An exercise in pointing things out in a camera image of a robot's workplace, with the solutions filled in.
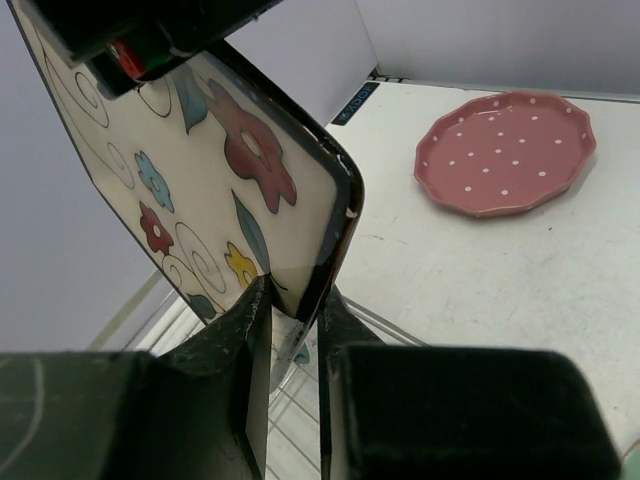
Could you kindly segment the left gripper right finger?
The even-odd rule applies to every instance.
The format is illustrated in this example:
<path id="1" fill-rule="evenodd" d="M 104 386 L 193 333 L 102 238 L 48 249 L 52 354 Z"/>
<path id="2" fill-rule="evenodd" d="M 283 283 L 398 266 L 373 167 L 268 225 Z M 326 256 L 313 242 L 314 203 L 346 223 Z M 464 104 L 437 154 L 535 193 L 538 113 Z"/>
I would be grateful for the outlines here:
<path id="1" fill-rule="evenodd" d="M 349 309 L 336 286 L 331 288 L 323 305 L 319 308 L 316 326 L 320 412 L 320 472 L 321 479 L 328 480 L 330 478 L 332 454 L 330 377 L 336 371 L 339 352 L 348 343 L 372 342 L 382 344 L 383 341 Z"/>

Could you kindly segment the cream flower square plate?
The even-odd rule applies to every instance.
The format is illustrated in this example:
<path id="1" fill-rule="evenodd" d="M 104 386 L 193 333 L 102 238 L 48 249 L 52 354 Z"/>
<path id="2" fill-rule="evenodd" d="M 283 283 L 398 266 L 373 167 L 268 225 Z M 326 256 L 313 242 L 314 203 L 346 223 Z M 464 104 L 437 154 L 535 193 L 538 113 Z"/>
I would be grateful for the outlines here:
<path id="1" fill-rule="evenodd" d="M 122 95 L 70 65 L 29 1 L 9 5 L 80 161 L 200 320 L 259 276 L 273 285 L 271 382 L 284 379 L 335 281 L 364 200 L 343 147 L 226 42 Z"/>

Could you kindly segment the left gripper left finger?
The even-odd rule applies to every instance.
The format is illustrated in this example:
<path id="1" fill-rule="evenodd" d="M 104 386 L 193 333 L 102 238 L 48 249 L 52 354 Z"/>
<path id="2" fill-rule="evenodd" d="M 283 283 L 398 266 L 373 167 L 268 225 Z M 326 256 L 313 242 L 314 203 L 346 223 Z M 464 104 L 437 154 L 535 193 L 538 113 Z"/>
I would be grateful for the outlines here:
<path id="1" fill-rule="evenodd" d="M 155 479 L 261 479 L 266 468 L 271 286 L 253 280 L 156 370 Z"/>

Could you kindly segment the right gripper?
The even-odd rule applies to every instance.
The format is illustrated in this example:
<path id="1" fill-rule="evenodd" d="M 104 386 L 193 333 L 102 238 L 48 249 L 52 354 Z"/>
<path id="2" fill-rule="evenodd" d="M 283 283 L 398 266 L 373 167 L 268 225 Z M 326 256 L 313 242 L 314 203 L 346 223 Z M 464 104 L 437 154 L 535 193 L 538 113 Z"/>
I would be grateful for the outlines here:
<path id="1" fill-rule="evenodd" d="M 276 1 L 29 1 L 27 17 L 70 68 L 109 95 L 157 80 L 274 8 Z"/>

